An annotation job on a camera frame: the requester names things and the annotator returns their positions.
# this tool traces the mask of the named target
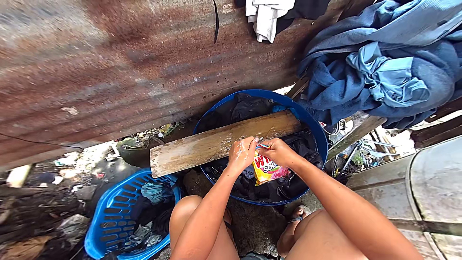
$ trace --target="hand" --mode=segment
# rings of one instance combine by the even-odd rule
[[[257,152],[268,157],[278,165],[292,168],[298,161],[305,160],[305,158],[299,156],[279,138],[264,141],[262,144],[269,146],[270,149],[258,148]]]
[[[235,141],[231,146],[228,158],[228,167],[237,175],[247,168],[254,161],[255,148],[258,144],[258,137],[249,136],[243,140]]]

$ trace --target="person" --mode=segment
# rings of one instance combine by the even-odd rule
[[[238,260],[231,216],[226,204],[235,180],[253,159],[258,138],[234,142],[229,163],[204,198],[187,196],[170,217],[171,260]],[[278,165],[289,167],[310,187],[323,205],[310,214],[294,211],[277,242],[286,260],[423,259],[416,248],[372,204],[295,153],[281,139],[262,142],[257,151]]]

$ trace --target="black cable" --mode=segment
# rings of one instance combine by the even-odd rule
[[[213,0],[213,4],[215,5],[215,40],[213,43],[217,43],[218,28],[219,28],[218,8],[217,8],[217,3],[215,3],[215,0]]]
[[[70,148],[79,148],[79,149],[83,149],[82,147],[79,147],[79,146],[63,145],[63,144],[57,144],[57,143],[51,143],[51,142],[35,142],[35,141],[30,141],[30,140],[26,140],[26,139],[19,138],[19,137],[15,137],[15,136],[5,135],[5,134],[2,134],[2,133],[0,133],[0,136],[6,136],[6,137],[9,137],[9,138],[18,139],[18,140],[25,141],[25,142],[42,143],[42,144],[52,144],[52,145],[58,145],[58,146],[63,146],[63,147],[70,147]]]

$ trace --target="leg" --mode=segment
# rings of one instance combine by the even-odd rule
[[[182,198],[173,209],[170,217],[170,247],[175,248],[178,237],[184,225],[193,214],[202,198],[196,195]],[[239,260],[239,255],[232,240],[232,233],[228,233],[225,222],[221,223],[217,240],[207,260]]]
[[[286,260],[366,259],[325,210],[317,210],[293,225],[278,242],[278,252],[286,253]]]

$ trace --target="yellow detergent packet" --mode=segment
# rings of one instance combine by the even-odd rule
[[[254,161],[255,186],[289,175],[289,168],[277,165],[274,161],[255,151]]]

